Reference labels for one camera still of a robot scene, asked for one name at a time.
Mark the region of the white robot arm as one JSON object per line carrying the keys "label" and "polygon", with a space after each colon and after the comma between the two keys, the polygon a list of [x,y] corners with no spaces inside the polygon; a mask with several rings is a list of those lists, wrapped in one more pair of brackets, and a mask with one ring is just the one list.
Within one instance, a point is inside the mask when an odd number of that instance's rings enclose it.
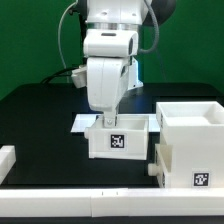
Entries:
{"label": "white robot arm", "polygon": [[118,105],[126,92],[143,85],[135,56],[156,49],[159,26],[175,7],[176,0],[86,0],[88,102],[103,114],[105,127],[117,125]]}

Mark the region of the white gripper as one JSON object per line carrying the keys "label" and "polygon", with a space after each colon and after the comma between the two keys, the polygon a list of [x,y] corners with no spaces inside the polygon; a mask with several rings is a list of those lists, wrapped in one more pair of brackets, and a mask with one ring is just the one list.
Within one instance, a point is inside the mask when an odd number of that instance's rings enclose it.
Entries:
{"label": "white gripper", "polygon": [[87,57],[88,102],[92,110],[105,112],[106,128],[116,126],[113,110],[126,91],[139,86],[138,65],[134,59],[138,40],[138,33],[131,30],[87,31],[84,55]]}

